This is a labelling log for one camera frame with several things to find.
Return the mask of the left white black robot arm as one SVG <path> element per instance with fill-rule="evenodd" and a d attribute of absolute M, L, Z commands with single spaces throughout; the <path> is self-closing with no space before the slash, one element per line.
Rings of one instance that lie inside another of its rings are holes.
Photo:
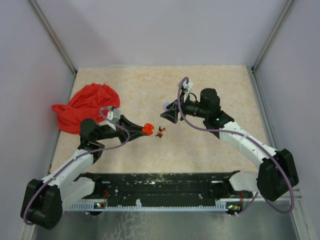
<path fill-rule="evenodd" d="M 20 216 L 26 225 L 47 230 L 54 228 L 63 213 L 83 197 L 101 197 L 104 186 L 81 174 L 94 165 L 108 148 L 101 140 L 117 138 L 118 149 L 127 142 L 148 135 L 148 126 L 137 125 L 124 115 L 113 113 L 107 124 L 100 125 L 91 118 L 80 124 L 80 144 L 74 154 L 57 170 L 42 179 L 32 179 L 26 186 Z"/>

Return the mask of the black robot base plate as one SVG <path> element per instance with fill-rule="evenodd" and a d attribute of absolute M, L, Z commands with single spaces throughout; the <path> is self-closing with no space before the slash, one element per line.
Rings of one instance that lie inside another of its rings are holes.
<path fill-rule="evenodd" d="M 218 173 L 82 173 L 95 183 L 86 200 L 101 199 L 109 207 L 213 207 L 221 199 L 249 199 L 252 192 L 234 190 L 235 172 Z"/>

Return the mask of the orange earbud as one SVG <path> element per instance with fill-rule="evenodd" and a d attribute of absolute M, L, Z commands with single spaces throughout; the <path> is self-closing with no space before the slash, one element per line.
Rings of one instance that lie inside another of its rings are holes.
<path fill-rule="evenodd" d="M 156 136 L 156 137 L 159 137 L 159 138 L 162 138 L 162 137 L 163 137 L 163 134 L 162 134 L 162 133 L 157 133 L 155 136 Z"/>
<path fill-rule="evenodd" d="M 158 131 L 159 131 L 160 133 L 164 132 L 165 130 L 166 130 L 165 127 L 160 127 L 160 126 L 159 126 L 159 128 L 158 128 Z"/>

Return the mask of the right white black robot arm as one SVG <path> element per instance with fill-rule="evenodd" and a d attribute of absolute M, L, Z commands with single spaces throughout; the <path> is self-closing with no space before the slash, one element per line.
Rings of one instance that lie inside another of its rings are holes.
<path fill-rule="evenodd" d="M 247 133 L 220 105 L 220 97 L 213 88 L 200 92 L 200 100 L 191 100 L 189 92 L 183 91 L 180 99 L 170 103 L 160 114 L 174 124 L 186 116 L 203 119 L 203 131 L 211 132 L 243 154 L 258 170 L 257 173 L 237 172 L 223 185 L 223 192 L 235 198 L 241 191 L 260 192 L 268 201 L 274 202 L 286 193 L 293 193 L 299 183 L 292 153 L 278 150 L 257 140 Z"/>

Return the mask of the orange round case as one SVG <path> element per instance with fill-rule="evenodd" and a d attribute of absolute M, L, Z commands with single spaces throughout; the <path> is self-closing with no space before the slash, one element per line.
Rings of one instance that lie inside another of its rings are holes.
<path fill-rule="evenodd" d="M 141 131 L 145 133 L 146 136 L 151 136 L 153 134 L 154 129 L 155 127 L 151 123 L 146 123 Z"/>

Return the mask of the lilac earbud charging case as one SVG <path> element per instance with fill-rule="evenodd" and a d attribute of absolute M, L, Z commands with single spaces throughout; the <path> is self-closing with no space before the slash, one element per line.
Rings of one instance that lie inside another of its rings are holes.
<path fill-rule="evenodd" d="M 164 109 L 165 111 L 168 110 L 168 109 L 170 108 L 170 105 L 171 105 L 170 102 L 165 102 L 165 103 L 163 104 L 163 109 Z"/>

